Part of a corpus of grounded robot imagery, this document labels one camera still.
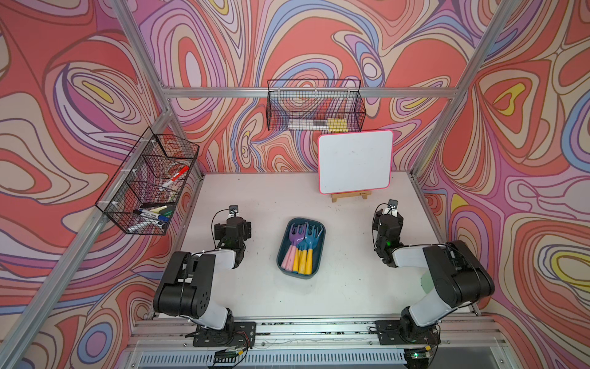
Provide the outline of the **purple rake pink handle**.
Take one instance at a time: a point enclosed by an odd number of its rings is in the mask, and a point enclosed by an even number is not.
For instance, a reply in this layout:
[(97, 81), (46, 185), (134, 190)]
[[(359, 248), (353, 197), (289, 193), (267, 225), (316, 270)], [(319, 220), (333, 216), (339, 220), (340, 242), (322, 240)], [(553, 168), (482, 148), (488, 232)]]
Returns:
[(290, 227), (288, 237), (290, 245), (281, 264), (282, 269), (284, 269), (286, 272), (293, 272), (294, 270), (297, 270), (297, 268), (294, 268), (293, 266), (296, 264), (297, 260), (298, 245), (304, 240), (306, 233), (307, 224), (292, 224)]

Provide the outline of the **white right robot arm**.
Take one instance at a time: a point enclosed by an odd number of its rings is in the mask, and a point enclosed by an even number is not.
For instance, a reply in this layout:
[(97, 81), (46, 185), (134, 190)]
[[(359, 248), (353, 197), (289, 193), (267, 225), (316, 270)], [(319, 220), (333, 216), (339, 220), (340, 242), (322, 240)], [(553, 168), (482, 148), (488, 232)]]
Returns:
[(373, 216), (374, 250), (391, 268), (424, 268), (433, 282), (419, 302), (403, 309), (401, 332), (411, 336), (436, 323), (464, 304), (476, 303), (495, 291), (493, 278), (463, 241), (405, 245), (401, 242), (403, 217), (379, 210)]

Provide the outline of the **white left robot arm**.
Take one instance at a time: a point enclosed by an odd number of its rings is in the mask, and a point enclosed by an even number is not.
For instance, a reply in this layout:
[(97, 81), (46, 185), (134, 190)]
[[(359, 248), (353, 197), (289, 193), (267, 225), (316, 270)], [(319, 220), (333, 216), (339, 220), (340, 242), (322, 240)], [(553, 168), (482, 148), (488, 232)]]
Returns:
[(252, 225), (239, 215), (213, 226), (215, 249), (205, 252), (175, 252), (167, 264), (153, 300), (156, 313), (183, 317), (215, 331), (233, 324), (232, 311), (212, 299), (216, 272), (233, 270), (244, 260), (245, 241)]

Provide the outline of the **blue rake yellow handle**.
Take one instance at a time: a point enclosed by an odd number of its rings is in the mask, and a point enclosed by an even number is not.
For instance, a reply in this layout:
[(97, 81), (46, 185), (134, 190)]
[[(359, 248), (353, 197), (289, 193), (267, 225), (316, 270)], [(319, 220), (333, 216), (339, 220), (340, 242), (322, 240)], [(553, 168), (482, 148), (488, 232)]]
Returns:
[(305, 268), (305, 274), (306, 275), (311, 275), (312, 274), (312, 270), (313, 270), (313, 250), (317, 247), (318, 243), (319, 243), (319, 239), (320, 236), (323, 233), (323, 228), (322, 227), (312, 227), (312, 233), (308, 238), (308, 254), (307, 254), (307, 262), (306, 262), (306, 268)]

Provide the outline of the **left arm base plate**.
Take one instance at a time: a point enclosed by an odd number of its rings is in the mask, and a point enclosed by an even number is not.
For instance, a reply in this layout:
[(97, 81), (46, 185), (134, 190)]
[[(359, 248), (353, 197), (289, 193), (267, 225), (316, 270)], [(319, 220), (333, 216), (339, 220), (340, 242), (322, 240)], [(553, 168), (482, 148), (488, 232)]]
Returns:
[(254, 321), (238, 321), (227, 324), (222, 330), (198, 326), (187, 338), (193, 338), (194, 347), (244, 347), (255, 343), (257, 324)]

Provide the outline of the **teal rake yellow handle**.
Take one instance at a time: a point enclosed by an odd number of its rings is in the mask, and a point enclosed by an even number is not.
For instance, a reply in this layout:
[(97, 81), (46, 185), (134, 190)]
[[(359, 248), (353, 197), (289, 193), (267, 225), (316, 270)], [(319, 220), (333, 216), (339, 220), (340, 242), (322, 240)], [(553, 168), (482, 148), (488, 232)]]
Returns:
[(295, 251), (294, 258), (293, 258), (293, 272), (295, 272), (295, 273), (299, 272), (300, 259), (301, 259), (301, 250), (298, 248)]
[(301, 250), (300, 267), (299, 267), (299, 272), (298, 272), (300, 275), (306, 275), (305, 268), (306, 268), (307, 254), (308, 254), (308, 248), (309, 248), (307, 241), (308, 241), (309, 236), (312, 233), (312, 230), (311, 230), (312, 227), (313, 227), (313, 225), (307, 226), (307, 233), (304, 238), (305, 245), (304, 245), (304, 247), (302, 247), (302, 250)]

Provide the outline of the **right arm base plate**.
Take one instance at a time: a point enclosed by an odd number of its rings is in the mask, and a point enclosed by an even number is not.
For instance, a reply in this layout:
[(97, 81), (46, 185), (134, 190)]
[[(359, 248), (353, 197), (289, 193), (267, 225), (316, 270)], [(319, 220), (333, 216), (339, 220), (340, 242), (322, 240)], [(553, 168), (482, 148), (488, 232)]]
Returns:
[(407, 320), (375, 321), (373, 332), (381, 345), (435, 346), (440, 343), (440, 333), (435, 324), (419, 327)]

